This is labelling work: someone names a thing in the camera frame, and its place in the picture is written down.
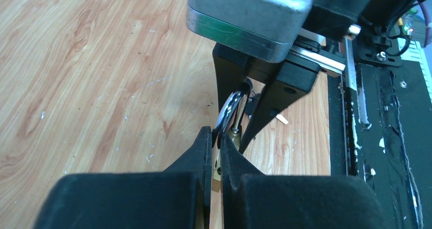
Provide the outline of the black-headed key bunch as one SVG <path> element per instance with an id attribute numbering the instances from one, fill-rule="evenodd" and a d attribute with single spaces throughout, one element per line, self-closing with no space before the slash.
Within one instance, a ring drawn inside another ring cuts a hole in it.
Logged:
<path id="1" fill-rule="evenodd" d="M 253 83 L 249 78 L 246 78 L 246 83 L 250 86 L 250 94 L 245 106 L 245 115 L 250 119 L 259 100 L 260 94 L 253 90 Z"/>

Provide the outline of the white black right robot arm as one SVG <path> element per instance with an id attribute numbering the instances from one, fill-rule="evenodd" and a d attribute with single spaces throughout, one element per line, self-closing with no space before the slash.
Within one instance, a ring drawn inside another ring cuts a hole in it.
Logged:
<path id="1" fill-rule="evenodd" d="M 215 42 L 219 117 L 212 143 L 243 153 L 280 112 L 309 94 L 320 72 L 339 76 L 345 59 L 331 43 L 353 41 L 356 58 L 400 66 L 392 30 L 408 10 L 425 0 L 187 0 L 187 27 Z"/>

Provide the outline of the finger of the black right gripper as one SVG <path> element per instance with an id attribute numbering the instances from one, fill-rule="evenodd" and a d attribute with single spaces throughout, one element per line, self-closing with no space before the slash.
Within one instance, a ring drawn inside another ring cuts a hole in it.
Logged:
<path id="1" fill-rule="evenodd" d="M 217 80 L 218 109 L 222 110 L 225 101 L 249 73 L 249 55 L 233 48 L 216 43 L 212 57 Z"/>
<path id="2" fill-rule="evenodd" d="M 310 93 L 319 65 L 307 63 L 297 65 L 285 62 L 279 71 L 262 89 L 256 106 L 242 135 L 239 152 L 243 154 L 252 139 L 280 112 Z"/>

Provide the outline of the large brass padlock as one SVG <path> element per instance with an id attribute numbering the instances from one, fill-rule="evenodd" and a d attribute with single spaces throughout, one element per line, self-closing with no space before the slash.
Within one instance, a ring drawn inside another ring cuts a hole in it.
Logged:
<path id="1" fill-rule="evenodd" d="M 217 123 L 212 130 L 212 185 L 211 189 L 214 192 L 221 191 L 221 155 L 218 145 L 218 138 L 221 134 L 227 133 L 234 143 L 234 146 L 239 149 L 242 138 L 242 118 L 245 113 L 245 106 L 248 101 L 248 94 L 242 91 L 233 92 L 223 105 Z"/>

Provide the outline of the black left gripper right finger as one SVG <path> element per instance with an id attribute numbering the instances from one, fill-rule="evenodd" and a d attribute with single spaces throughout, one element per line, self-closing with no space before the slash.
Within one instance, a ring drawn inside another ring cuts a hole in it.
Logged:
<path id="1" fill-rule="evenodd" d="M 220 136 L 224 228 L 384 228 L 372 189 L 353 176 L 265 175 Z"/>

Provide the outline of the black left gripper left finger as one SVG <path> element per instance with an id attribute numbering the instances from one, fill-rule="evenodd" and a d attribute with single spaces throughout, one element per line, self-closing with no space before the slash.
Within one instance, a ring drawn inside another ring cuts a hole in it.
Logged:
<path id="1" fill-rule="evenodd" d="M 163 171 L 64 176 L 34 228 L 209 228 L 211 154 L 205 126 Z"/>

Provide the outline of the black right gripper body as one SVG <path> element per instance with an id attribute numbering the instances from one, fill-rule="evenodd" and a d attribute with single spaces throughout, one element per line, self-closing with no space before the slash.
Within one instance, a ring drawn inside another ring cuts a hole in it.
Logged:
<path id="1" fill-rule="evenodd" d="M 249 76 L 266 82 L 293 46 L 318 51 L 318 45 L 353 37 L 370 0 L 251 0 L 248 26 L 260 37 L 283 47 L 277 58 L 253 60 Z"/>

